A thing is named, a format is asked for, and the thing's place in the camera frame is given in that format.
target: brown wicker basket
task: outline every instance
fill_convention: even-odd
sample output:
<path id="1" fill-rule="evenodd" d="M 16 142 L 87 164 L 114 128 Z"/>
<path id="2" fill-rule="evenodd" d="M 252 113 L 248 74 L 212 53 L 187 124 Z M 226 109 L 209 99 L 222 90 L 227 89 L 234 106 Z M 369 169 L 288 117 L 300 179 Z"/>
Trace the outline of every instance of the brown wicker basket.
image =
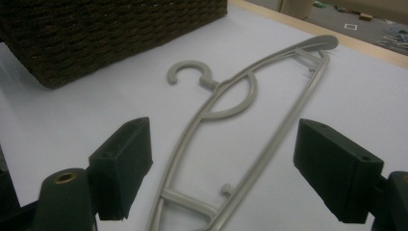
<path id="1" fill-rule="evenodd" d="M 0 0 L 0 38 L 55 89 L 227 13 L 227 0 Z"/>

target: brass insert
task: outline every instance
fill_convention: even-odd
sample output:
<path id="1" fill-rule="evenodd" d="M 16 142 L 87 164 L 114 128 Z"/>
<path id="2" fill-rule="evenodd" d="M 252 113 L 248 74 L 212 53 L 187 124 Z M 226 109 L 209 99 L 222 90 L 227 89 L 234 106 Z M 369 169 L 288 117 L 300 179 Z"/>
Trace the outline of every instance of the brass insert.
<path id="1" fill-rule="evenodd" d="M 57 185 L 65 184 L 65 183 L 71 182 L 76 177 L 77 177 L 77 175 L 75 173 L 66 172 L 64 174 L 61 174 L 57 178 L 55 178 L 54 183 L 57 184 Z"/>

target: gray carpet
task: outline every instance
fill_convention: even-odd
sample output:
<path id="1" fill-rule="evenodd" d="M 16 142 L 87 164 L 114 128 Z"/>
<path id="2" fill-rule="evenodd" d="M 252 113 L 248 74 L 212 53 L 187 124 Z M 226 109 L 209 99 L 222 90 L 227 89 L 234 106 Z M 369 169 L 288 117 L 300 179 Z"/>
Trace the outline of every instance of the gray carpet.
<path id="1" fill-rule="evenodd" d="M 277 0 L 246 1 L 276 11 Z M 402 47 L 401 44 L 398 46 L 396 42 L 384 39 L 385 36 L 392 36 L 397 37 L 400 42 L 408 42 L 408 35 L 401 37 L 400 33 L 400 31 L 408 32 L 408 25 L 382 18 L 373 18 L 372 21 L 361 20 L 359 14 L 341 13 L 331 5 L 326 5 L 325 8 L 313 7 L 309 17 L 304 20 L 340 34 L 408 55 L 408 47 Z M 345 24 L 355 25 L 357 28 L 356 30 L 346 29 Z"/>

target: wicker basket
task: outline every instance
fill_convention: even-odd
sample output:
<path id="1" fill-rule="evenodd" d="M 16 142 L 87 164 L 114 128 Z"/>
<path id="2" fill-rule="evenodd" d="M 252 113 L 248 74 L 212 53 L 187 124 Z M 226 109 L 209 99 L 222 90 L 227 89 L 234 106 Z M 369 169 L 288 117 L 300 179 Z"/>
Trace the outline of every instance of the wicker basket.
<path id="1" fill-rule="evenodd" d="M 227 13 L 227 0 L 0 0 L 0 38 L 55 89 Z"/>

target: white table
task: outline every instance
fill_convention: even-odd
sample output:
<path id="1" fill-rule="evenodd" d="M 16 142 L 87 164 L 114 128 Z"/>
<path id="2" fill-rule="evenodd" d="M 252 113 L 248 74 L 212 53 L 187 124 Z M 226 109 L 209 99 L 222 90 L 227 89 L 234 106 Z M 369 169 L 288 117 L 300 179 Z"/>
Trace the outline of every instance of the white table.
<path id="1" fill-rule="evenodd" d="M 166 71 L 182 60 L 210 66 L 226 80 L 247 65 L 312 35 L 230 6 L 222 19 L 86 76 L 47 90 L 8 48 L 0 45 L 0 143 L 21 205 L 38 198 L 42 180 L 88 156 L 122 123 L 149 116 L 154 165 L 144 178 L 130 217 L 101 221 L 99 230 L 144 230 L 164 167 L 183 129 L 210 96 L 199 73 L 180 72 L 170 86 Z M 339 46 L 300 117 L 326 123 L 385 161 L 383 175 L 408 166 L 408 71 Z M 207 122 L 189 147 L 174 187 L 215 206 L 225 183 L 237 184 L 307 82 L 307 68 L 286 60 L 257 72 L 259 95 L 240 116 Z M 241 83 L 217 109 L 240 102 Z M 293 166 L 296 125 L 224 230 L 370 230 L 342 224 Z M 201 218 L 172 208 L 166 230 L 194 230 Z"/>

